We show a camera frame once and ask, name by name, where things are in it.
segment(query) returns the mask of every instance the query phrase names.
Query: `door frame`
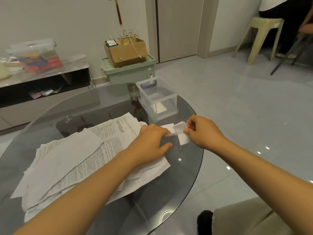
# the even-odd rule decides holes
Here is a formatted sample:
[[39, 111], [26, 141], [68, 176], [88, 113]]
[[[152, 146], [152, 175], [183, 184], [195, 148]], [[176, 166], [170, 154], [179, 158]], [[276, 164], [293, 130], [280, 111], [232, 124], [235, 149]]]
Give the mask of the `door frame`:
[[[147, 13], [147, 26], [150, 53], [160, 62], [159, 57], [159, 31], [158, 31], [158, 9], [157, 0], [145, 0]], [[219, 0], [203, 0], [201, 22], [198, 36], [196, 55], [208, 58], [215, 55], [210, 52], [210, 45], [213, 35], [215, 18]]]

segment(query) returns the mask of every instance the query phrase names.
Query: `black pants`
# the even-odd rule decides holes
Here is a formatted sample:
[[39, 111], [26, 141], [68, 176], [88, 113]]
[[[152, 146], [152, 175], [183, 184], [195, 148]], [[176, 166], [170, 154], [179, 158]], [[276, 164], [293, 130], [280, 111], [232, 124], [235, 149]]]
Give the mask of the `black pants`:
[[[263, 18], [283, 18], [284, 25], [280, 34], [280, 53], [286, 54], [295, 42], [298, 30], [312, 7], [312, 0], [287, 0], [272, 9], [260, 11]], [[273, 39], [277, 29], [272, 29], [268, 38]]]

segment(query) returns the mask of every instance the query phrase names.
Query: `black sock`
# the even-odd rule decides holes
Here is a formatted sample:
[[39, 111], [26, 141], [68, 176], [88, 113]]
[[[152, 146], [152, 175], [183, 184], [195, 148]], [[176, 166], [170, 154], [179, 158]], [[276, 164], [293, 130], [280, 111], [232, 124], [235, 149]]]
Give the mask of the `black sock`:
[[198, 235], [212, 235], [213, 213], [209, 210], [203, 211], [197, 218]]

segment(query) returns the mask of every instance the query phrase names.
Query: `white wall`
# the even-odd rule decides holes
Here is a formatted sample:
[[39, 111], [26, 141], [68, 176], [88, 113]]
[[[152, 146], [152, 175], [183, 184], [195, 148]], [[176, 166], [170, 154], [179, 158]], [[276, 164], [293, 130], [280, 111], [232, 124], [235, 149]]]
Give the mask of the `white wall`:
[[260, 4], [261, 0], [219, 0], [210, 52], [236, 46]]
[[122, 27], [114, 0], [1, 0], [0, 56], [8, 56], [10, 44], [53, 38], [61, 58], [86, 54], [93, 78], [99, 78], [110, 34], [136, 28], [149, 48], [145, 0], [118, 3]]

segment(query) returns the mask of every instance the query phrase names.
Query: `green plastic storage box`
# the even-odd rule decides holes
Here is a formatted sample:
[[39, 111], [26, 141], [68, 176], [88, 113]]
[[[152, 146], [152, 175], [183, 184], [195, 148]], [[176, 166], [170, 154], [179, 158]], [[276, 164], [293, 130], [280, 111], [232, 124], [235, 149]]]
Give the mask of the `green plastic storage box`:
[[146, 61], [121, 68], [115, 68], [107, 58], [101, 60], [101, 68], [109, 78], [111, 84], [139, 82], [154, 77], [156, 59], [151, 55], [145, 57]]

